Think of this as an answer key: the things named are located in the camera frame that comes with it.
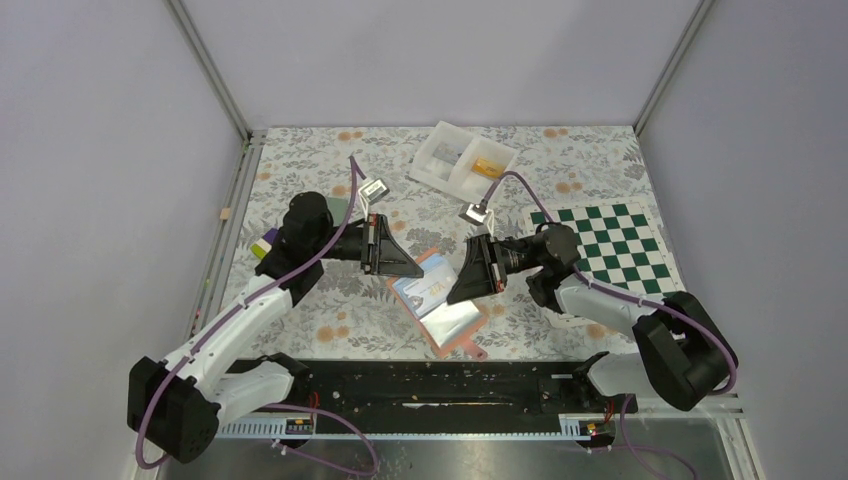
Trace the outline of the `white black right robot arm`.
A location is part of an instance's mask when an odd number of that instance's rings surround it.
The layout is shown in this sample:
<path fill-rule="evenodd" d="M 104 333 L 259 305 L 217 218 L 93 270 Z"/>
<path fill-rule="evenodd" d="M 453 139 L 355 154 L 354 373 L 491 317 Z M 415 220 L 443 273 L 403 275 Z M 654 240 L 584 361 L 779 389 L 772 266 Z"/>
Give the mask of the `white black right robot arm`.
<path fill-rule="evenodd" d="M 577 234 L 550 223 L 530 236 L 498 239 L 489 233 L 467 238 L 450 305 L 497 295 L 513 274 L 525 280 L 532 300 L 560 315 L 582 317 L 635 341 L 639 366 L 652 390 L 667 404 L 692 410 L 703 398 L 730 392 L 739 361 L 702 303 L 691 293 L 637 294 L 584 273 Z"/>

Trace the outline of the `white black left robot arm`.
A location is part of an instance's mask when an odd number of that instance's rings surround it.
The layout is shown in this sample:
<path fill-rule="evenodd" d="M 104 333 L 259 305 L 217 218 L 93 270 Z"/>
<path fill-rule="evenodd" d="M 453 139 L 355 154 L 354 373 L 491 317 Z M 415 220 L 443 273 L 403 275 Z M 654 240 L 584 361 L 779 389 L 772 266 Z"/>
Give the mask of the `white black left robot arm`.
<path fill-rule="evenodd" d="M 353 221 L 346 209 L 335 221 L 317 192 L 296 195 L 268 252 L 237 297 L 197 335 L 165 358 L 140 359 L 131 369 L 128 426 L 136 431 L 135 456 L 154 469 L 144 447 L 164 458 L 196 459 L 215 433 L 257 409 L 280 404 L 296 411 L 309 401 L 309 368 L 285 354 L 253 360 L 249 370 L 229 370 L 271 321 L 291 312 L 324 273 L 324 259 L 352 261 L 366 275 L 420 278 L 423 269 L 393 238 L 386 216 Z"/>

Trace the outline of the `white VIP credit card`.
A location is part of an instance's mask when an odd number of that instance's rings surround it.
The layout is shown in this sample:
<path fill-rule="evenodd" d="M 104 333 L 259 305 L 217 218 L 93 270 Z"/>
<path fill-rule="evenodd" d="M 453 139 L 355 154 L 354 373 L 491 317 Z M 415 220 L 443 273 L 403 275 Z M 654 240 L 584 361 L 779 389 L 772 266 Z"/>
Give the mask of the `white VIP credit card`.
<path fill-rule="evenodd" d="M 456 282 L 450 263 L 442 257 L 432 256 L 423 264 L 421 278 L 401 278 L 393 285 L 403 305 L 414 318 L 422 318 L 443 304 Z"/>

